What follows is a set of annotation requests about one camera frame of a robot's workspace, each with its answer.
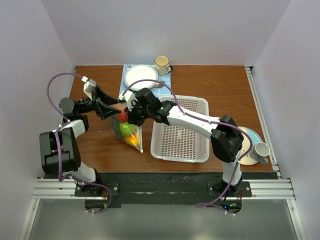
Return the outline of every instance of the mug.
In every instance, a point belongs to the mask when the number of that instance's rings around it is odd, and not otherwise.
[[[166,75],[174,69],[173,66],[169,65],[169,58],[166,56],[157,56],[154,59],[154,68],[159,75]]]
[[[267,156],[269,154],[270,148],[264,142],[258,142],[249,152],[251,158],[258,160],[262,164],[268,164],[269,161]]]

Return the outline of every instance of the gray floor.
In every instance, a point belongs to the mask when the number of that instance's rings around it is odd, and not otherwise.
[[[285,200],[247,200],[235,217],[191,205],[123,205],[94,215],[84,200],[41,200],[30,240],[295,240]]]

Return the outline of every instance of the clear plastic bag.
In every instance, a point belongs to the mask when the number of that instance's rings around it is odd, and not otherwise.
[[[133,146],[140,153],[143,153],[142,128],[128,123],[128,116],[125,113],[125,105],[116,104],[114,108],[121,110],[121,113],[110,117],[111,132],[119,140]]]

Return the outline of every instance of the plate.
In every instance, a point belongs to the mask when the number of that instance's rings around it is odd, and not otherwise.
[[[131,84],[135,83],[139,80],[151,79],[158,80],[159,75],[155,68],[150,65],[136,65],[131,67],[128,71],[126,71],[124,76],[124,84],[128,87]],[[156,82],[153,81],[142,81],[130,87],[133,91],[139,91],[143,88],[152,88]]]
[[[253,146],[256,145],[257,143],[262,142],[261,137],[255,131],[253,131],[249,128],[243,127],[243,126],[240,126],[239,128],[242,129],[243,131],[245,131],[250,136],[250,138],[252,139]],[[242,136],[244,139],[242,142],[241,154],[244,154],[249,149],[250,142],[249,142],[249,139],[245,135],[242,134]],[[259,161],[257,159],[253,159],[251,156],[249,156],[249,154],[244,156],[240,160],[240,164],[247,165],[247,166],[254,165],[257,162],[259,162]]]

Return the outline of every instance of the aluminum frame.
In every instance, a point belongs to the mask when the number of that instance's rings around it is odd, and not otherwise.
[[[292,183],[289,179],[282,179],[271,138],[268,132],[265,117],[260,105],[258,93],[255,86],[255,80],[250,67],[245,67],[248,82],[252,92],[255,107],[260,120],[262,132],[266,143],[270,147],[270,160],[272,169],[277,173],[279,179],[270,180],[246,180],[250,182],[251,197],[243,197],[242,199],[250,200],[286,200],[290,216],[294,225],[294,229],[299,240],[307,239],[303,224],[297,209],[296,198]],[[76,197],[74,180],[66,179],[59,182],[58,179],[38,179],[35,183],[34,191],[31,197],[29,209],[27,211],[25,221],[22,227],[19,240],[28,240],[32,226],[36,217],[40,199],[100,199],[101,197]]]

